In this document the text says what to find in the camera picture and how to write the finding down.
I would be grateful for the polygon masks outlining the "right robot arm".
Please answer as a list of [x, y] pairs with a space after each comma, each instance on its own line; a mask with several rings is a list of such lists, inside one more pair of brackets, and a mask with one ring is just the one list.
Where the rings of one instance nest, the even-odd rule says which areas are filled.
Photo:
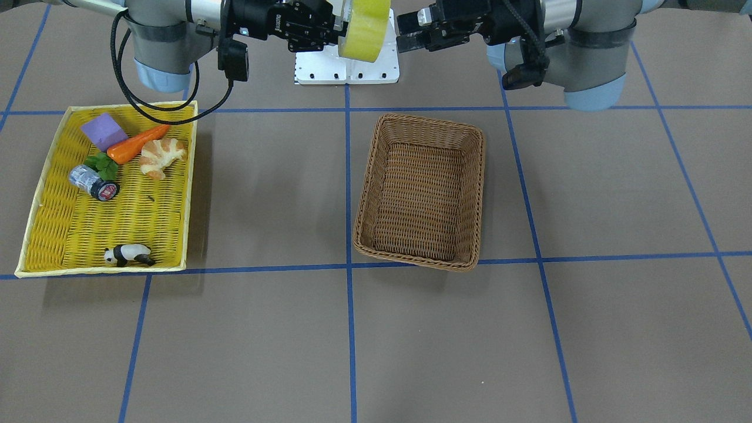
[[67, 1], [67, 6], [123, 19], [134, 43], [143, 85], [160, 93], [185, 88], [202, 56], [217, 51], [218, 69], [231, 81], [248, 80], [242, 35], [287, 40], [293, 53], [336, 45], [350, 21], [327, 1]]

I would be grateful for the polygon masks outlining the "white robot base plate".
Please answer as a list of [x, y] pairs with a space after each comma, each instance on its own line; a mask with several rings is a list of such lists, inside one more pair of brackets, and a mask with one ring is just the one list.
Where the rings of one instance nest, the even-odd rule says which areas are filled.
[[390, 11], [384, 42], [374, 62], [338, 56], [335, 46], [296, 54], [294, 83], [301, 85], [393, 84], [400, 80], [395, 17]]

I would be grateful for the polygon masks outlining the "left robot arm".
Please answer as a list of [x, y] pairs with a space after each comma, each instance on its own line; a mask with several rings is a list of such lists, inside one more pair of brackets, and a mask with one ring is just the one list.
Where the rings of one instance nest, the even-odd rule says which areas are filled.
[[474, 34], [506, 91], [559, 86], [568, 107], [610, 108], [626, 80], [636, 18], [660, 1], [436, 1], [397, 17], [400, 53], [464, 45]]

